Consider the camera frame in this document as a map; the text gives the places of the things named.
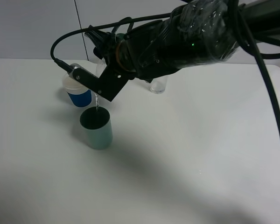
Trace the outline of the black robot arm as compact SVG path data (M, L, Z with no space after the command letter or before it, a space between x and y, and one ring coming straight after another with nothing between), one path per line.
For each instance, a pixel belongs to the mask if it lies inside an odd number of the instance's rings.
M249 38L280 47L280 0L245 5L236 0L190 0L127 33L89 30L94 54L129 79L152 80L182 68L227 61L242 48L255 54Z

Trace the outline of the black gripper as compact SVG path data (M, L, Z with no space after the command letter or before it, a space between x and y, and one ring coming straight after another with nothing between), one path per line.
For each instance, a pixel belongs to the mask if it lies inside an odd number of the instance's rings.
M95 45L94 54L104 59L106 64L113 63L123 72L135 79L135 41L128 35L116 35L118 26L111 32L90 30L84 33Z

